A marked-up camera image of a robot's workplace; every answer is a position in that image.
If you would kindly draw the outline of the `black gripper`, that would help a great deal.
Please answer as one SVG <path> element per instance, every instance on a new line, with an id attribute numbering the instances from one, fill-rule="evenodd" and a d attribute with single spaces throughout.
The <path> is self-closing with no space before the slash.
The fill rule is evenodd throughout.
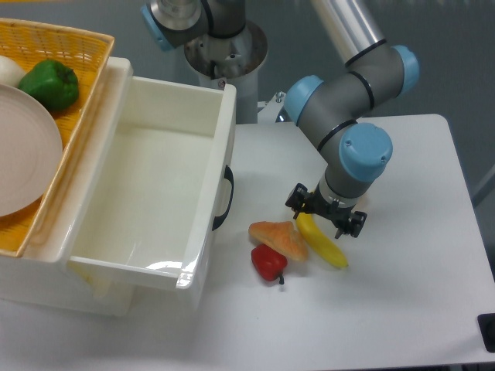
<path id="1" fill-rule="evenodd" d="M 336 239 L 342 235 L 357 238 L 367 220 L 365 212 L 352 212 L 352 206 L 341 207 L 335 200 L 326 201 L 319 189 L 315 189 L 311 193 L 302 183 L 295 185 L 289 193 L 285 205 L 293 212 L 293 219 L 299 216 L 305 205 L 306 213 L 317 214 L 330 220 L 336 227 Z"/>

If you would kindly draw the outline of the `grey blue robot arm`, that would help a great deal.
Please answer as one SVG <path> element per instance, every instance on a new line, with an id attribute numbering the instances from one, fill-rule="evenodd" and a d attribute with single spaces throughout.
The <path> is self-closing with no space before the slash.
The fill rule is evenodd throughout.
<path id="1" fill-rule="evenodd" d="M 313 8 L 346 72 L 327 83 L 304 77 L 288 90 L 288 117 L 326 161 L 315 190 L 297 185 L 287 199 L 295 214 L 329 220 L 338 235 L 357 237 L 367 215 L 359 198 L 383 173 L 393 145 L 388 134 L 360 118 L 404 94 L 419 65 L 405 46 L 391 46 L 362 1 L 315 1 Z M 237 119 L 256 120 L 258 71 L 268 54 L 262 29 L 246 17 L 243 1 L 151 1 L 142 17 L 163 51 L 182 48 L 203 87 L 237 88 Z"/>

